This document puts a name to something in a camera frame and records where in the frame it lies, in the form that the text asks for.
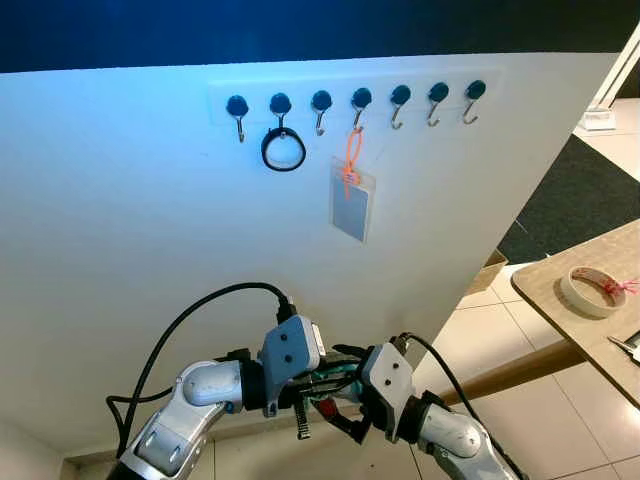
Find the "red thread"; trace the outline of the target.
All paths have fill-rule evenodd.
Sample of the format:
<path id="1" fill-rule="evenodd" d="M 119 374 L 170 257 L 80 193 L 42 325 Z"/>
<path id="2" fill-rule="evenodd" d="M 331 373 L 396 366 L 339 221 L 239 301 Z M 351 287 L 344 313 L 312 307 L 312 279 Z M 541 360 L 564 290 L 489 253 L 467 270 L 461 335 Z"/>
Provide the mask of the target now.
<path id="1" fill-rule="evenodd" d="M 607 279 L 600 284 L 603 291 L 611 298 L 623 298 L 627 294 L 639 293 L 640 282 L 639 280 L 632 279 L 626 280 L 626 282 L 618 282 L 616 279 Z"/>

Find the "beige masking tape roll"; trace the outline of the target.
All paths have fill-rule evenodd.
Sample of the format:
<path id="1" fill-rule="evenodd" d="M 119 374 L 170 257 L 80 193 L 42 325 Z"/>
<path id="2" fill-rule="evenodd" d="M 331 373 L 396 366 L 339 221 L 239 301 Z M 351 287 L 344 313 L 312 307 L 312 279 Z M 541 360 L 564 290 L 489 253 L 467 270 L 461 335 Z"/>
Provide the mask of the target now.
<path id="1" fill-rule="evenodd" d="M 611 298 L 600 287 L 607 279 L 616 279 L 607 271 L 575 266 L 556 283 L 558 292 L 568 306 L 589 317 L 609 317 L 627 305 L 628 294 L 623 298 Z"/>

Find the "brown cardboard box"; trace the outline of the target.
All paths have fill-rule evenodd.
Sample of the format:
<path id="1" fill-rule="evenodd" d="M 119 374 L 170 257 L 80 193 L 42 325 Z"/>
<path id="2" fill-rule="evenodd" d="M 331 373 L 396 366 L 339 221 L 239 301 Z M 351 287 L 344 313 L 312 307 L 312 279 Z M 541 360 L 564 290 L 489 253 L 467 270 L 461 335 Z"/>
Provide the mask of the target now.
<path id="1" fill-rule="evenodd" d="M 494 250 L 484 262 L 483 268 L 477 271 L 475 278 L 471 280 L 466 292 L 463 294 L 465 294 L 465 296 L 470 296 L 470 294 L 480 293 L 485 291 L 485 289 L 488 289 L 494 282 L 495 278 L 497 278 L 500 270 L 502 270 L 507 264 L 507 257 L 499 250 Z"/>

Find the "white stand base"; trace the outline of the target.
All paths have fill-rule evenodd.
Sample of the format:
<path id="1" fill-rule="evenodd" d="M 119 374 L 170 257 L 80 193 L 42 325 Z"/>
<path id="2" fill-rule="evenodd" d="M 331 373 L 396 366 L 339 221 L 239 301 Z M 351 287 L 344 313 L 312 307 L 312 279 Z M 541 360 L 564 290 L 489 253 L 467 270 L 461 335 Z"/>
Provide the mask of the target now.
<path id="1" fill-rule="evenodd" d="M 586 132 L 616 131 L 618 118 L 613 108 L 591 106 L 580 116 L 577 128 Z"/>

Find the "wooden table leg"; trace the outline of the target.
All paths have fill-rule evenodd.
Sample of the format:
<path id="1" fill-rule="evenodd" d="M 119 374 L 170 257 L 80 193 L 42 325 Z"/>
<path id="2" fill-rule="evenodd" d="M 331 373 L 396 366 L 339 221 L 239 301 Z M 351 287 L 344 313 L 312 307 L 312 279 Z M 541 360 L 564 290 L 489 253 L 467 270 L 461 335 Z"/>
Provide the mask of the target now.
<path id="1" fill-rule="evenodd" d="M 536 349 L 530 355 L 483 372 L 462 383 L 461 387 L 454 387 L 449 392 L 440 394 L 440 398 L 445 404 L 458 404 L 461 402 L 462 394 L 466 394 L 470 399 L 490 396 L 544 378 L 554 372 L 571 369 L 573 366 L 584 364 L 585 361 L 586 357 L 579 347 L 568 340 L 561 340 L 548 347 Z"/>

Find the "metal pliers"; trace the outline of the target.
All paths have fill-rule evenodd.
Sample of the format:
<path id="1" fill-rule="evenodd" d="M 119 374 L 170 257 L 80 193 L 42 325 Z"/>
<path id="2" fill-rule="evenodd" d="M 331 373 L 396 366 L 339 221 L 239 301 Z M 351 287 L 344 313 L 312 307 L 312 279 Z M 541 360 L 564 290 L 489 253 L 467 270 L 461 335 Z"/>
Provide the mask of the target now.
<path id="1" fill-rule="evenodd" d="M 632 364 L 635 364 L 637 366 L 640 365 L 639 348 L 637 348 L 636 346 L 632 346 L 632 344 L 628 343 L 627 340 L 613 337 L 613 335 L 608 335 L 607 339 L 613 344 L 613 346 L 617 346 L 618 348 L 620 348 L 621 351 L 625 353 L 628 358 L 630 358 Z"/>

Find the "dark floor carpet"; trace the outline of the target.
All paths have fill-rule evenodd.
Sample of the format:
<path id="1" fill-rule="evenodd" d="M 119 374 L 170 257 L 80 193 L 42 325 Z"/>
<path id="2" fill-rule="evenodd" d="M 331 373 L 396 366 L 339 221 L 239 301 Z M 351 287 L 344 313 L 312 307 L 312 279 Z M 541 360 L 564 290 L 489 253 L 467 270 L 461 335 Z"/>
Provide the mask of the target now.
<path id="1" fill-rule="evenodd" d="M 535 262 L 640 218 L 640 183 L 572 134 L 497 246 Z"/>

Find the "black magnetic hook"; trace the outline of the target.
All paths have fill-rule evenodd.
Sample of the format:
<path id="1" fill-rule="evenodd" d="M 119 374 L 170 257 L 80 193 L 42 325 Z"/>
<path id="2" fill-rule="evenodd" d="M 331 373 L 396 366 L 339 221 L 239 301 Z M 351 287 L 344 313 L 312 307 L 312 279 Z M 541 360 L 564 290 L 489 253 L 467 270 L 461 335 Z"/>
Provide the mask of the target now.
<path id="1" fill-rule="evenodd" d="M 486 90 L 488 90 L 488 84 L 484 81 L 484 79 L 475 79 L 470 84 L 468 84 L 465 97 L 466 97 L 466 106 L 465 110 L 463 110 L 462 114 L 462 123 L 465 125 L 471 125 L 479 119 L 479 114 L 477 114 L 477 102 L 485 95 Z"/>
<path id="2" fill-rule="evenodd" d="M 246 99 L 241 95 L 232 95 L 227 100 L 225 105 L 227 114 L 232 116 L 234 122 L 236 122 L 237 140 L 239 143 L 243 143 L 246 140 L 246 133 L 244 133 L 244 118 L 250 113 L 250 105 Z"/>
<path id="3" fill-rule="evenodd" d="M 428 91 L 429 109 L 428 118 L 426 118 L 428 127 L 436 127 L 436 125 L 439 125 L 440 119 L 436 118 L 436 110 L 438 110 L 439 106 L 448 99 L 449 93 L 451 93 L 451 87 L 448 86 L 448 83 L 436 82 L 431 86 Z"/>
<path id="4" fill-rule="evenodd" d="M 364 119 L 362 119 L 362 116 L 364 116 L 365 111 L 369 109 L 371 102 L 372 92 L 369 88 L 357 88 L 357 90 L 352 93 L 351 100 L 349 100 L 349 104 L 351 104 L 352 109 L 355 110 L 351 129 L 352 133 L 364 131 Z"/>
<path id="5" fill-rule="evenodd" d="M 324 116 L 332 109 L 332 95 L 326 90 L 319 90 L 312 95 L 310 108 L 315 115 L 314 132 L 316 137 L 324 136 Z"/>
<path id="6" fill-rule="evenodd" d="M 393 131 L 398 131 L 398 129 L 402 128 L 403 122 L 399 120 L 399 114 L 401 114 L 401 110 L 404 108 L 404 105 L 407 104 L 408 101 L 411 100 L 412 90 L 407 84 L 397 84 L 396 87 L 393 88 L 392 92 L 390 92 L 390 105 L 392 105 L 392 115 L 390 115 L 390 128 Z"/>
<path id="7" fill-rule="evenodd" d="M 278 92 L 270 97 L 269 111 L 276 118 L 276 128 L 285 128 L 285 115 L 292 110 L 292 101 L 287 93 Z"/>

